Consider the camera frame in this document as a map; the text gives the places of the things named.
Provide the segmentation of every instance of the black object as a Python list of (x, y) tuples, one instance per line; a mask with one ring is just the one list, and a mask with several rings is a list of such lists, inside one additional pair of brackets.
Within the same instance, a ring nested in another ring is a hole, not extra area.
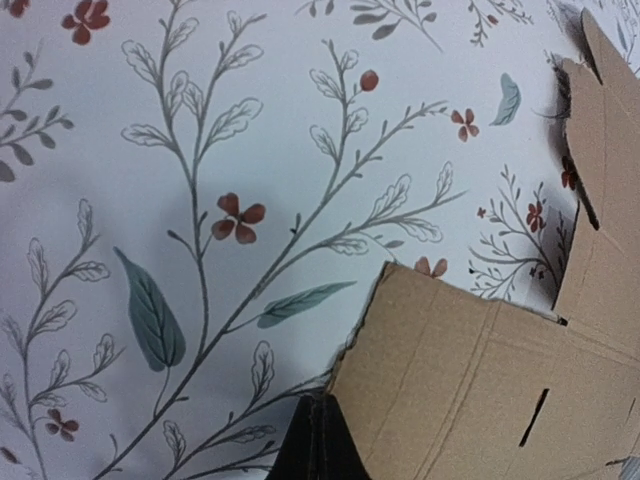
[(371, 480), (333, 395), (300, 399), (266, 480)]

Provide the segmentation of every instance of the small flower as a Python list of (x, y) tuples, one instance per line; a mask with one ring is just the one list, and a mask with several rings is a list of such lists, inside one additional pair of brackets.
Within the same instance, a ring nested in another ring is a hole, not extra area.
[(53, 423), (47, 423), (45, 427), (51, 435), (55, 435), (60, 432), (60, 436), (67, 442), (73, 442), (74, 438), (72, 433), (77, 432), (80, 425), (75, 420), (62, 421), (62, 415), (57, 408), (51, 408), (47, 411), (49, 417), (53, 420)]
[(378, 74), (373, 70), (367, 70), (360, 77), (360, 88), (363, 92), (370, 92), (378, 86)]
[(536, 205), (530, 203), (529, 214), (527, 215), (527, 225), (531, 228), (531, 233), (536, 233), (538, 230), (542, 230), (546, 226), (541, 215), (542, 203), (540, 203), (540, 201), (538, 201)]
[(256, 232), (247, 225), (255, 225), (264, 219), (266, 208), (260, 203), (254, 203), (244, 212), (240, 212), (240, 202), (235, 193), (227, 193), (218, 199), (218, 207), (224, 210), (227, 216), (218, 220), (211, 227), (211, 234), (216, 240), (224, 240), (235, 229), (236, 240), (241, 245), (254, 243), (257, 239)]
[(20, 18), (24, 15), (25, 10), (31, 6), (31, 0), (13, 0), (8, 5), (11, 16)]
[(564, 188), (569, 187), (571, 190), (576, 189), (576, 182), (578, 181), (578, 172), (569, 162), (569, 157), (564, 155), (562, 157), (562, 186)]
[(447, 267), (447, 261), (444, 258), (441, 258), (440, 260), (438, 260), (438, 263), (436, 263), (433, 271), (431, 271), (429, 259), (427, 257), (420, 257), (420, 260), (416, 262), (413, 269), (416, 272), (422, 273), (423, 275), (426, 275), (428, 277), (438, 278), (445, 274), (445, 272), (447, 271)]
[(62, 27), (75, 30), (72, 40), (78, 45), (86, 45), (91, 40), (90, 30), (100, 30), (111, 22), (105, 15), (109, 6), (107, 0), (82, 0), (76, 6), (75, 18), (69, 14), (62, 19)]
[(480, 129), (473, 125), (473, 122), (476, 116), (473, 113), (473, 110), (467, 108), (464, 112), (465, 118), (462, 118), (462, 115), (457, 110), (454, 110), (451, 114), (451, 121), (453, 123), (457, 123), (458, 125), (462, 125), (460, 130), (458, 130), (458, 138), (463, 142), (466, 142), (469, 138), (469, 134), (472, 137), (476, 137), (480, 133)]

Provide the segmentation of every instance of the green leaf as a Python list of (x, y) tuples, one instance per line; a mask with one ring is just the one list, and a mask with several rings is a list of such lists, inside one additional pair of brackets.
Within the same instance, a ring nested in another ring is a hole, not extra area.
[(498, 114), (496, 119), (489, 125), (500, 126), (511, 123), (516, 116), (522, 97), (520, 95), (520, 89), (516, 82), (514, 82), (507, 73), (503, 73), (500, 78), (500, 85), (502, 86), (502, 100), (498, 107)]
[(113, 249), (129, 279), (129, 319), (149, 368), (161, 372), (178, 365), (184, 357), (184, 335), (169, 304), (151, 275)]
[(260, 315), (258, 328), (274, 327), (289, 317), (316, 307), (334, 293), (355, 285), (355, 283), (356, 282), (328, 283), (271, 302), (265, 307), (262, 315)]

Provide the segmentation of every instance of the cardboard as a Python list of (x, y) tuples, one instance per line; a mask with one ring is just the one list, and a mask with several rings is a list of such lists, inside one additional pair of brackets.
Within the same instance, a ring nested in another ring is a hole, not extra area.
[(640, 453), (640, 84), (582, 24), (593, 70), (564, 64), (585, 190), (568, 323), (387, 265), (329, 389), (373, 480), (612, 480)]

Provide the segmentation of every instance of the floral wallpaper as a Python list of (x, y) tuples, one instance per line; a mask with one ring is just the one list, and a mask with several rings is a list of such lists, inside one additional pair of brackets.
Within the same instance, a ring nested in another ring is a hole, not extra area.
[(637, 0), (0, 0), (0, 477), (263, 478), (385, 260), (549, 311), (585, 6), (638, 73)]

